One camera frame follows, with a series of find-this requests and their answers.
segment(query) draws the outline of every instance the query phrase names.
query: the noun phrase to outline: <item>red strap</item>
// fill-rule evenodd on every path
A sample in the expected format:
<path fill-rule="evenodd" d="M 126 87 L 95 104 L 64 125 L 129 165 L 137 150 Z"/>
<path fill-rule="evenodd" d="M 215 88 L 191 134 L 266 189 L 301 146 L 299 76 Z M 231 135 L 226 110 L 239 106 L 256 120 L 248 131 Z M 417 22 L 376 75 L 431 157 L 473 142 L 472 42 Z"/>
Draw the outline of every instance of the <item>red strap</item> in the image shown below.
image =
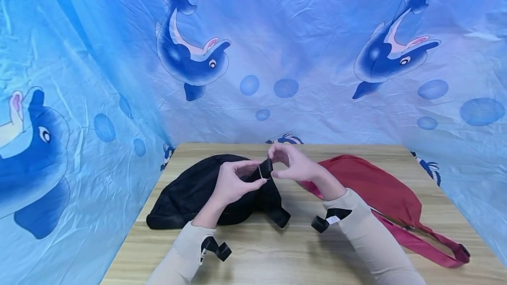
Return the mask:
<path fill-rule="evenodd" d="M 391 232 L 391 234 L 400 245 L 416 252 L 417 254 L 422 255 L 423 257 L 429 259 L 431 262 L 437 263 L 438 265 L 446 268 L 457 268 L 470 262 L 470 254 L 463 245 L 457 244 L 456 242 L 447 239 L 443 235 L 439 235 L 433 232 L 430 228 L 428 228 L 430 232 L 425 231 L 425 229 L 422 230 L 433 236 L 433 238 L 435 238 L 441 244 L 450 248 L 451 251 L 453 251 L 455 258 L 445 254 L 444 252 L 435 248 L 433 245 L 419 238 L 417 235 L 411 233 L 410 231 L 407 231 L 395 225 L 377 212 L 372 212 L 377 217 L 377 219 L 379 219 L 379 221 L 382 222 L 384 226 Z"/>

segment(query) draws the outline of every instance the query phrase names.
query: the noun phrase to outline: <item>hand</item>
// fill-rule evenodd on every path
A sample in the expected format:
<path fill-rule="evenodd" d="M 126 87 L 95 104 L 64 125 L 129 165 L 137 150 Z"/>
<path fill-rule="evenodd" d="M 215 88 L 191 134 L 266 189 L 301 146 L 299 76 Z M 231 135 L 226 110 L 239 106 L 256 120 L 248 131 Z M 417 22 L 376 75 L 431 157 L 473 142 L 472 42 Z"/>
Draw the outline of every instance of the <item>hand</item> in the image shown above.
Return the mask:
<path fill-rule="evenodd" d="M 271 175 L 276 178 L 313 182 L 323 172 L 322 166 L 310 160 L 308 156 L 291 144 L 275 143 L 271 145 L 268 157 L 273 161 L 273 164 L 282 162 L 288 167 L 284 171 L 271 172 Z"/>
<path fill-rule="evenodd" d="M 288 167 L 284 171 L 271 172 L 273 177 L 292 179 L 296 182 L 312 182 L 313 184 L 310 183 L 310 185 L 314 185 L 319 190 L 325 201 L 333 201 L 347 192 L 347 189 L 327 169 L 310 160 L 294 145 L 275 143 L 269 148 L 268 157 L 272 159 L 273 164 L 282 162 Z"/>
<path fill-rule="evenodd" d="M 225 162 L 220 166 L 219 177 L 215 190 L 210 199 L 214 199 L 221 205 L 232 204 L 238 201 L 244 194 L 261 188 L 267 179 L 257 179 L 253 183 L 246 183 L 240 178 L 251 175 L 258 167 L 258 161 Z"/>

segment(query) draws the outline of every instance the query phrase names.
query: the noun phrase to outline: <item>blue backdrop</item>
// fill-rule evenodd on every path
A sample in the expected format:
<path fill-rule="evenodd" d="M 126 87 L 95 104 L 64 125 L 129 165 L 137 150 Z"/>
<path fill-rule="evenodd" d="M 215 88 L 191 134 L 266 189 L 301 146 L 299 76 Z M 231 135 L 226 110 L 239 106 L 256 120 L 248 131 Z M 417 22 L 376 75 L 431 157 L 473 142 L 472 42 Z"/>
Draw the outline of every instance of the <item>blue backdrop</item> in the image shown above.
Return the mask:
<path fill-rule="evenodd" d="M 0 0 L 0 278 L 100 282 L 173 149 L 402 144 L 507 264 L 507 0 Z"/>

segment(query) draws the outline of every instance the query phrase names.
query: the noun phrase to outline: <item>table surface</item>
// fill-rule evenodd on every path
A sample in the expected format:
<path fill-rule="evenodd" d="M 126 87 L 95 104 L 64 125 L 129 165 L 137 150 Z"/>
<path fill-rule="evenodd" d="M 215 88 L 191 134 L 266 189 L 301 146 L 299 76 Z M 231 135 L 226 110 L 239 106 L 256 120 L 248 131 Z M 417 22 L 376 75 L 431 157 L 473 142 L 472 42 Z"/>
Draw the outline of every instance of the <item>table surface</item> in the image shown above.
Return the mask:
<path fill-rule="evenodd" d="M 146 216 L 162 189 L 185 169 L 208 156 L 225 153 L 263 161 L 268 147 L 264 144 L 179 145 L 101 285 L 143 285 L 166 256 L 180 231 L 151 230 L 146 225 Z M 507 284 L 507 270 L 407 149 L 401 146 L 306 144 L 300 148 L 314 161 L 351 154 L 384 169 L 419 197 L 423 204 L 421 222 L 467 247 L 472 255 L 471 262 L 458 269 L 442 268 L 405 249 L 428 285 Z M 219 227 L 215 238 L 219 243 L 227 242 L 233 254 L 226 262 L 207 255 L 193 284 L 373 284 L 373 279 L 342 235 L 333 231 L 319 234 L 310 227 L 315 215 L 326 215 L 320 199 L 286 179 L 276 179 L 276 185 L 283 207 L 292 215 L 287 227 L 283 230 L 274 227 L 263 214 L 253 214 L 239 225 Z"/>

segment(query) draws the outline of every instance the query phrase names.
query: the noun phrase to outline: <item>black bag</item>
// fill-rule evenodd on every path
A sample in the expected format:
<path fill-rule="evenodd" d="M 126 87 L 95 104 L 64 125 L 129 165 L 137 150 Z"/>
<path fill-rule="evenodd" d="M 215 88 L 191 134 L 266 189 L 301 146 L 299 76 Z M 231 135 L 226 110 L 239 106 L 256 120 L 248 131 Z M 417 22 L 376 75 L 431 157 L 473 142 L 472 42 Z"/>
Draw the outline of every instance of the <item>black bag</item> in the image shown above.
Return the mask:
<path fill-rule="evenodd" d="M 155 206 L 146 218 L 151 229 L 182 229 L 192 221 L 211 197 L 217 183 L 220 166 L 224 162 L 245 161 L 248 158 L 221 154 L 210 156 L 181 173 L 161 192 Z M 253 212 L 264 212 L 280 228 L 284 228 L 290 214 L 281 206 L 280 192 L 271 178 L 257 191 L 245 194 L 239 201 L 228 205 L 218 224 L 222 226 L 242 223 Z M 259 169 L 251 176 L 241 178 L 253 182 L 261 178 Z"/>

